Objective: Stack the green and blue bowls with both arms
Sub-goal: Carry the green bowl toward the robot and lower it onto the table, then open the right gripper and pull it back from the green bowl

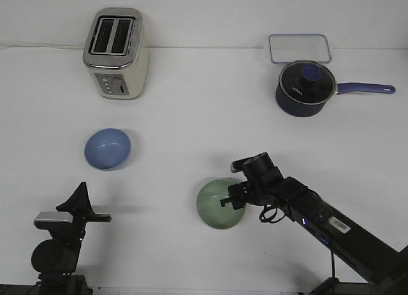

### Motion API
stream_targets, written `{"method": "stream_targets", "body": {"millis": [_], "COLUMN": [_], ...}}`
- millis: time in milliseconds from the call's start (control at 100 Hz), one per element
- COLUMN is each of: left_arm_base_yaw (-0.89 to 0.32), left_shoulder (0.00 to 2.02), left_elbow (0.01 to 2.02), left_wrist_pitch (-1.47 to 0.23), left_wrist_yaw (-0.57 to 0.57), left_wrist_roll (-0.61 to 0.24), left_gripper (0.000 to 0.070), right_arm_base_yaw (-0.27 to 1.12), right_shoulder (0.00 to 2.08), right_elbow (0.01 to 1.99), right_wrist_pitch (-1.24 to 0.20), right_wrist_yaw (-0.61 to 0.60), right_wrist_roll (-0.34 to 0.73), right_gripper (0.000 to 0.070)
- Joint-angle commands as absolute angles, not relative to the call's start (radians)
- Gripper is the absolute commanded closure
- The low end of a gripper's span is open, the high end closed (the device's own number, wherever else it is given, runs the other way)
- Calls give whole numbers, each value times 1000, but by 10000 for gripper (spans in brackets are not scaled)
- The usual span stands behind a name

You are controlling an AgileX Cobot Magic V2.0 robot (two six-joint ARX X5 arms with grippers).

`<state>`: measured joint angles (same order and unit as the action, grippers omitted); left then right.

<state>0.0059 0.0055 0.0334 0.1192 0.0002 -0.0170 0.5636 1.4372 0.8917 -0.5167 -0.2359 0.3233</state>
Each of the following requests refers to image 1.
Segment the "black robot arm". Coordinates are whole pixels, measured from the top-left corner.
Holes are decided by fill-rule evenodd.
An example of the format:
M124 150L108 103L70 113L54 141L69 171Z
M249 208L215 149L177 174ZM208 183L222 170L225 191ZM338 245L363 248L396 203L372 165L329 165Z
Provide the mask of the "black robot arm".
M246 180L228 188L221 206L235 210L263 207L261 222L277 223L270 210L281 211L319 240L381 294L407 294L407 249L396 251L293 177L283 177L266 153L231 163L231 172Z
M92 209L87 184L82 182L72 195L54 211L40 212L34 226L46 230L50 239L37 245L31 264L39 273L36 284L25 287L23 294L93 294L83 275L75 273L85 227L89 222L107 223L109 214Z

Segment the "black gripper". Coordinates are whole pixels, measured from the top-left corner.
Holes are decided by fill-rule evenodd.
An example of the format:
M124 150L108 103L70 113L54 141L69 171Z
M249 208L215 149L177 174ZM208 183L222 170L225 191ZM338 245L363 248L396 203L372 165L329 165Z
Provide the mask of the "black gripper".
M220 200L222 207L228 204L235 210L243 208L246 204L271 205L281 210L288 207L282 193L278 190L284 177L273 164L268 153L263 152L253 156L251 161L244 164L242 173L246 181L228 187L229 197Z
M87 223L109 223L112 220L110 214L100 214L93 211L86 182L81 182L67 201L56 206L55 209L58 212L68 212L73 216L73 222L65 240L69 244L82 242L86 234Z

